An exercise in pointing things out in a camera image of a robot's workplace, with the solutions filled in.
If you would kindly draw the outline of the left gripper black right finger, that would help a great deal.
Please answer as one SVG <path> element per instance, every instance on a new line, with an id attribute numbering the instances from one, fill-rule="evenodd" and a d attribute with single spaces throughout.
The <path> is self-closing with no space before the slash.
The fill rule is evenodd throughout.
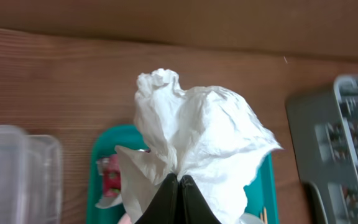
<path id="1" fill-rule="evenodd" d="M 220 224 L 190 175 L 180 181 L 183 216 L 186 224 Z"/>

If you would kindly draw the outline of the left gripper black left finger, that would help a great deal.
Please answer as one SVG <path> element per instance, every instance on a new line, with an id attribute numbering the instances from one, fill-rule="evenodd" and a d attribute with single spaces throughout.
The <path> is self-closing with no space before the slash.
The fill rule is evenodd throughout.
<path id="1" fill-rule="evenodd" d="M 177 176 L 168 174 L 150 205 L 135 224 L 174 224 L 177 195 Z"/>

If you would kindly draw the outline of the red snack wrapper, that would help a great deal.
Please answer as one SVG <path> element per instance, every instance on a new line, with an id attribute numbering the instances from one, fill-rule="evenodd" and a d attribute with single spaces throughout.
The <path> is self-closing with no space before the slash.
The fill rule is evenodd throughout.
<path id="1" fill-rule="evenodd" d="M 103 197 L 117 197 L 121 193 L 121 171 L 117 154 L 102 157 L 96 164 L 102 177 Z"/>

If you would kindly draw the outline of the white napkin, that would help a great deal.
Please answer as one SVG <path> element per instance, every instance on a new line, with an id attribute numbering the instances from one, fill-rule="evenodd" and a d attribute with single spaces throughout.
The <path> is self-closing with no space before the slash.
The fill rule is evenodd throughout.
<path id="1" fill-rule="evenodd" d="M 147 149 L 116 146 L 125 209 L 119 222 L 136 223 L 168 174 L 178 181 L 174 223 L 185 223 L 180 181 L 190 175 L 221 223 L 241 223 L 244 187 L 265 157 L 279 149 L 245 99 L 221 86 L 184 90 L 176 72 L 140 74 L 132 125 Z"/>

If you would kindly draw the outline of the grey dishwasher rack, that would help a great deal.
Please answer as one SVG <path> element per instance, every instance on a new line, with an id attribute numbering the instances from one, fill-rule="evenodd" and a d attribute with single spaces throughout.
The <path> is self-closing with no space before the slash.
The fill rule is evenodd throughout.
<path id="1" fill-rule="evenodd" d="M 315 223 L 358 223 L 358 75 L 285 103 L 300 182 Z"/>

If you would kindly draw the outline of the teal plastic tray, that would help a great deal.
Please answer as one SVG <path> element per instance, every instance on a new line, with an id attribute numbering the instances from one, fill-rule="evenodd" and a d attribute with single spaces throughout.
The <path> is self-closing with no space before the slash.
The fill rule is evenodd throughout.
<path id="1" fill-rule="evenodd" d="M 116 146 L 125 146 L 133 150 L 147 149 L 142 135 L 132 124 L 112 127 L 99 136 L 91 154 L 86 223 L 115 224 L 126 212 L 118 197 L 108 197 L 109 202 L 106 205 L 97 205 L 116 177 L 116 174 L 108 177 L 108 171 L 101 165 L 102 161 L 108 161 L 116 153 Z M 280 223 L 270 154 L 265 157 L 254 181 L 244 187 L 244 192 L 248 198 L 246 213 L 259 216 L 263 209 L 266 209 L 268 222 Z"/>

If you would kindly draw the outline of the clear plastic bin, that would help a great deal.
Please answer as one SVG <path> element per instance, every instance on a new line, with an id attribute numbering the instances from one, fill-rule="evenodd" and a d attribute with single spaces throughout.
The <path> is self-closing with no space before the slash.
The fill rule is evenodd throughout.
<path id="1" fill-rule="evenodd" d="M 0 224 L 60 223 L 62 168 L 58 139 L 0 125 Z"/>

